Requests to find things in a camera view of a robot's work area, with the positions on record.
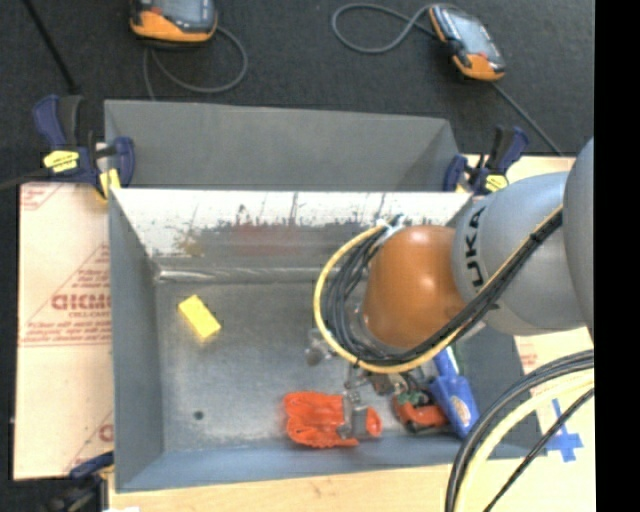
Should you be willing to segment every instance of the electronic device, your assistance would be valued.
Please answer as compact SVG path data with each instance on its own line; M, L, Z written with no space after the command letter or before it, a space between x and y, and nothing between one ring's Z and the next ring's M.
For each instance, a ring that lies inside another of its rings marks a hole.
M431 25L445 43L460 72L476 80L495 81L505 73L505 61L482 22L458 7L429 8Z
M131 0L131 30L156 46L201 45L218 25L214 0Z

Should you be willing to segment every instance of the blue clamp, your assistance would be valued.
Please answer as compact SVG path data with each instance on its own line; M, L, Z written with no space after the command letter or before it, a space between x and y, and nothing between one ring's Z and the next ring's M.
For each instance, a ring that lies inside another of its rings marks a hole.
M100 150L91 145L78 145L76 124L82 101L82 96L60 98L52 94L36 103L33 108L36 129L50 150L43 163L52 181L88 183L106 197L108 184L116 180L119 186L131 183L135 167L133 140L116 137L109 146ZM108 171L102 171L96 163L104 157L109 157L110 164L113 164Z
M429 384L429 391L444 411L453 431L464 439L480 416L471 386L460 375L451 347L439 352L433 361L439 376Z
M509 182L507 170L520 159L529 145L527 134L517 126L506 129L496 127L493 147L489 156L480 159L475 167L470 167L467 158L457 154L451 160L445 173L443 190L454 192L461 187L474 196L487 195L506 187Z

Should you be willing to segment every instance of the black cable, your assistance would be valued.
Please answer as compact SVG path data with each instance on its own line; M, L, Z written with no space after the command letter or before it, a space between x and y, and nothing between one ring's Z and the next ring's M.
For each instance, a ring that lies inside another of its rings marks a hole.
M145 82L145 86L147 88L147 94L149 95L149 98L151 98L152 100L156 99L155 93L154 93L153 88L151 86L151 79L149 78L149 55L151 55L155 65L158 66L158 69L160 69L160 71L162 72L162 74L164 74L165 77L167 77L174 84L178 85L179 87L181 87L181 88L183 88L185 90L188 90L188 91L191 91L191 92L195 92L195 93L199 93L199 94L219 94L219 93L222 93L222 92L229 91L230 89L232 89L235 86L237 86L244 79L245 75L247 74L247 70L249 68L249 56L247 55L247 51L245 50L243 44L231 32L229 32L228 30L226 30L226 29L224 29L223 27L220 27L220 26L216 29L216 32L220 32L225 37L227 37L234 44L234 46L238 49L238 51L240 52L240 55L242 57L242 67L241 67L240 72L238 73L238 75L233 80L231 80L230 82L228 82L226 84L213 86L213 87L199 87L199 86L195 86L195 85L189 84L187 82L184 82L183 80L180 80L175 75L173 75L165 67L165 65L160 61L160 58L158 57L157 52L153 48L147 47L147 48L145 48L145 52L144 52L143 59L142 59L142 73L143 73L143 76L144 76L144 82Z
M453 467L449 476L447 492L445 497L445 512L453 512L460 490L462 479L467 469L468 462L475 452L476 447L483 439L493 420L514 401L521 402L521 396L531 389L546 384L547 382L570 375L572 373L593 369L594 351L586 350L562 359L552 361L541 366L535 372L531 372L521 378L505 393L503 393L494 403L478 418L473 428L464 439L462 446L458 450Z
M526 242L492 278L491 283L469 301L457 315L418 346L399 355L382 353L373 349L371 344L365 344L355 337L349 327L345 307L348 299L346 292L351 293L355 288L354 278L361 278L362 272L373 257L372 254L369 254L369 249L384 233L384 231L378 231L351 251L343 266L329 283L325 292L326 300L323 301L325 323L329 329L334 331L336 341L348 352L358 357L358 360L381 366L411 361L436 346L443 339L453 335L448 341L448 345L450 345L464 336L493 307L527 259L561 224L562 209L559 209L529 235Z
M69 72L69 68L67 68L67 65L65 64L62 58L62 55L60 55L60 52L56 48L56 45L53 42L53 39L51 39L51 36L49 35L47 28L44 26L44 23L40 19L40 16L38 15L38 12L36 11L33 4L31 3L31 0L22 0L22 3L27 8L27 11L29 11L29 15L31 16L31 19L33 20L36 28L38 29L38 32L40 32L42 39L47 45L47 48L51 52L53 59L56 61L56 64L58 65L58 68L60 69L62 76L67 82L67 89L69 90L69 94L72 94L72 95L79 94L80 86L75 82L75 80L71 76L71 73Z
M389 9L387 7L383 7L381 5L375 5L375 4L347 4L344 5L342 7L340 7L339 9L337 9L334 13L333 16L331 17L331 29L333 30L333 33L336 35L336 37L338 39L340 39L340 41L342 41L342 43L347 46L348 48L351 48L352 50L355 50L357 52L360 53L370 53L370 54L375 54L375 53L385 53L388 52L390 50L393 50L394 48L396 48L398 45L400 45L402 43L402 41L404 41L406 39L406 37L409 35L409 33L411 32L412 28L418 28L419 30L422 30L423 32L425 32L426 34L428 34L429 36L433 37L434 39L437 39L437 36L435 34L435 32L433 32L431 29L425 27L424 25L420 25L418 23L418 20L429 10L430 5L426 5L425 7L420 8L413 16L409 17L409 16L405 16L404 14L398 12L398 11L394 11L393 9ZM365 10L371 10L371 11L380 11L383 12L385 14L388 14L390 16L393 16L395 18L404 20L407 22L407 24L404 26L404 28L402 29L402 31L400 32L400 34L390 43L386 44L385 46L381 46L378 48L367 48L365 46L358 46L352 42L350 42L349 40L347 40L342 33L340 32L340 30L338 29L338 18L345 13L346 11L351 11L353 9L365 9Z
M437 39L436 34L428 29L427 27L420 25L417 23L417 20L422 17L424 15L425 12L427 12L429 10L431 6L427 5L425 7L421 7L420 9L418 9L418 11L416 11L416 13L409 17L409 16L405 16L402 13L399 13L397 11L394 11L393 9L389 9L387 7L383 7L380 5L375 5L375 4L359 4L359 3L355 3L355 4L347 4L344 5L342 7L340 7L339 9L337 9L334 13L333 16L331 17L331 29L334 33L334 35L347 47L350 48L351 50L357 51L359 53L364 53L364 54L380 54L380 53L385 53L388 52L390 50L393 50L394 48L396 48L400 43L402 43L402 41L404 41L406 39L406 37L408 36L409 32L411 31L412 28L417 28L419 30L421 30L422 32L428 34L430 37ZM338 18L346 11L350 11L353 9L365 9L365 10L371 10L371 11L379 11L385 14L388 14L390 16L393 16L395 18L404 20L407 22L407 24L405 25L405 27L402 29L402 31L400 32L400 34L393 40L391 41L391 43L385 45L385 46L381 46L381 47L374 47L374 48L367 48L364 46L359 46L356 45L354 43L352 43L351 41L349 41L346 37L344 37L342 35L342 33L340 32L340 30L338 29ZM518 115L520 115L525 121L527 121L527 123L529 123L529 125L534 129L534 131L542 138L542 140L544 140L544 142L554 151L554 153L556 153L558 156L564 156L564 154L562 153L562 151L560 151L560 149L558 149L558 146L556 144L554 144L554 142L549 138L549 136L542 130L542 128L540 128L540 126L538 126L538 124L531 118L531 116L529 114L527 114L525 112L525 110L518 104L516 103L516 101L511 98L501 87L499 87L495 82L490 82L490 85L498 92L498 94L518 113Z
M594 388L591 388L584 393L580 398L573 402L555 421L549 430L542 436L538 442L533 446L531 451L524 457L522 462L518 465L515 471L511 474L509 479L505 482L498 493L491 499L489 504L484 508L483 512L491 512L495 504L502 496L511 488L511 486L520 478L525 469L533 462L533 460L542 452L542 449L551 440L553 436L562 428L562 426L569 421L569 419L582 407L588 400L590 400L595 394Z

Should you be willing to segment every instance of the cable bundle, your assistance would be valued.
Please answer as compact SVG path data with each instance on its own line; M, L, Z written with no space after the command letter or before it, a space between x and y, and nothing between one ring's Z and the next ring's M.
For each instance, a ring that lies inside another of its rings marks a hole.
M562 224L562 206L552 211L520 244L462 311L420 345L400 355L382 353L357 339L348 325L345 307L379 248L378 241L387 229L396 227L394 223L375 226L342 246L320 273L313 300L318 330L329 346L350 363L374 373L410 371L467 333L493 307L525 261ZM323 295L329 273L345 257L345 263L327 287L326 295Z

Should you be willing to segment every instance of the yellow block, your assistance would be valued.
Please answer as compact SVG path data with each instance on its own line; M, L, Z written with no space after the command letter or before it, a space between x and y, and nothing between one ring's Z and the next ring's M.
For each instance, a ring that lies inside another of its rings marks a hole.
M197 295L178 304L178 311L202 341L217 333L222 326Z

